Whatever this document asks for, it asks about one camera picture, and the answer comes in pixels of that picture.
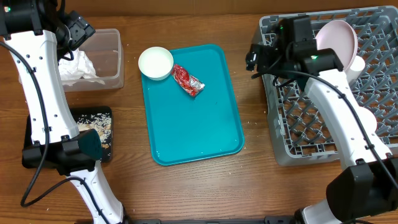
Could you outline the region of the white napkin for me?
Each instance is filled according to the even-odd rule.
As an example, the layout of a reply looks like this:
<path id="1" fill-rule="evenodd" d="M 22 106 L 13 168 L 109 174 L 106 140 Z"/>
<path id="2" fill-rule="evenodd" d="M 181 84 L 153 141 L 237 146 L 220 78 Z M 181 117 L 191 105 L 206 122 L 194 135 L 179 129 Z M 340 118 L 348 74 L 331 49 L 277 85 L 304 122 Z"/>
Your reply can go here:
<path id="1" fill-rule="evenodd" d="M 72 61 L 61 59 L 58 63 L 62 85 L 72 86 L 77 80 L 93 78 L 94 82 L 105 84 L 104 81 L 99 80 L 93 62 L 84 51 L 76 49 L 73 51 L 73 56 Z"/>

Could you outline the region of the large white plate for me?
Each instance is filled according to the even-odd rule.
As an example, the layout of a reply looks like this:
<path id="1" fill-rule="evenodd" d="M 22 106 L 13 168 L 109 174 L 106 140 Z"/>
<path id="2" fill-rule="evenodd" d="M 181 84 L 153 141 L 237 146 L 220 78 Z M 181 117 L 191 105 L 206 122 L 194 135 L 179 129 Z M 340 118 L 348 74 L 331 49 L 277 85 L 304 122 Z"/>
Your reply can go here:
<path id="1" fill-rule="evenodd" d="M 354 29 L 345 21 L 335 20 L 324 25 L 317 35 L 317 49 L 332 49 L 347 71 L 353 64 L 358 48 Z"/>

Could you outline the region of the red snack wrapper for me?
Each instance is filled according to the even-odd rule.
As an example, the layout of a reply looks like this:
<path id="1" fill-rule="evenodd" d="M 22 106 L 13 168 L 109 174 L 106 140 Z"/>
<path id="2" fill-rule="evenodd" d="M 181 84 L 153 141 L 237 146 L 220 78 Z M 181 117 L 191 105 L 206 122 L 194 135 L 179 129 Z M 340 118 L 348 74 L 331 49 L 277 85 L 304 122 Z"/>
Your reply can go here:
<path id="1" fill-rule="evenodd" d="M 196 97 L 205 87 L 204 83 L 189 74 L 188 71 L 180 65 L 174 65 L 171 75 L 180 87 L 192 97 Z"/>

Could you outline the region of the white paper cup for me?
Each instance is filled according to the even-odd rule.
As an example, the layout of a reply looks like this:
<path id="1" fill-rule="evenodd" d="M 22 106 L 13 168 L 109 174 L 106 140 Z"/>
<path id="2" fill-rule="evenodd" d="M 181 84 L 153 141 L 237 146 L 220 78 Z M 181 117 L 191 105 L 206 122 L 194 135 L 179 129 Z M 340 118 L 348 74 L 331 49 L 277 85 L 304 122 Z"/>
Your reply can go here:
<path id="1" fill-rule="evenodd" d="M 351 66 L 345 70 L 346 79 L 350 85 L 360 76 L 365 66 L 364 59 L 358 55 L 355 56 Z"/>

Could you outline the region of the white bowl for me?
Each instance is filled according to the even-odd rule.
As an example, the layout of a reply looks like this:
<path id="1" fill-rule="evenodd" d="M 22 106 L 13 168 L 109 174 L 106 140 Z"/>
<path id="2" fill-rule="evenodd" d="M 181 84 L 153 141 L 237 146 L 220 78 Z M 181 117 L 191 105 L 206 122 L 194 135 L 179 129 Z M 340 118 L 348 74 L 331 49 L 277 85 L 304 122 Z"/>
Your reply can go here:
<path id="1" fill-rule="evenodd" d="M 170 75 L 174 67 L 174 58 L 171 52 L 163 47 L 150 47 L 139 56 L 138 67 L 147 78 L 160 81 Z"/>

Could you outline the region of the pink bowl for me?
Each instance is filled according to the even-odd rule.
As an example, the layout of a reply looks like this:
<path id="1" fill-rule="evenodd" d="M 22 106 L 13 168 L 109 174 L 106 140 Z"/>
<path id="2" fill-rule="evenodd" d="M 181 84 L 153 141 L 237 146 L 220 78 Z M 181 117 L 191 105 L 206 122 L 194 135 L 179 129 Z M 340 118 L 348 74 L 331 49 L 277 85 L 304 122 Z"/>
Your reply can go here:
<path id="1" fill-rule="evenodd" d="M 360 121 L 361 121 L 362 125 L 364 126 L 366 132 L 368 134 L 374 135 L 374 133 L 377 129 L 376 117 L 367 108 L 360 106 L 358 109 L 359 109 Z"/>

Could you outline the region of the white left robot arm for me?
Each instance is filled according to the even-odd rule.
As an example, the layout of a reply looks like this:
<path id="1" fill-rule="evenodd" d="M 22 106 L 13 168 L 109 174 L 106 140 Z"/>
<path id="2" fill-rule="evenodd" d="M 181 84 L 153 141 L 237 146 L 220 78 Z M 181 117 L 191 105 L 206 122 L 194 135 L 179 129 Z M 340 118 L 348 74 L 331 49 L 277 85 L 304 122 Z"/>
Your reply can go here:
<path id="1" fill-rule="evenodd" d="M 76 187 L 94 223 L 130 223 L 103 173 L 100 137 L 78 129 L 58 69 L 94 32 L 77 12 L 65 12 L 64 1 L 1 2 L 1 46 L 12 54 L 30 115 L 32 143 L 23 149 L 23 166 L 57 170 Z"/>

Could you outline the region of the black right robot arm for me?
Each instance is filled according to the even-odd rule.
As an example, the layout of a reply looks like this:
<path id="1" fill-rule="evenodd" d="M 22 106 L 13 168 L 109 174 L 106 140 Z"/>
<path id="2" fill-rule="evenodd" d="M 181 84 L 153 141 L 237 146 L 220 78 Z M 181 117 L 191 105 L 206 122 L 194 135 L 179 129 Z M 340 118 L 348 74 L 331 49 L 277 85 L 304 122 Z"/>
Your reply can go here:
<path id="1" fill-rule="evenodd" d="M 252 44 L 246 68 L 260 75 L 296 80 L 315 104 L 340 154 L 342 173 L 321 202 L 295 212 L 291 223 L 354 223 L 397 210 L 397 158 L 376 136 L 374 115 L 359 106 L 343 64 L 331 48 L 315 40 Z"/>

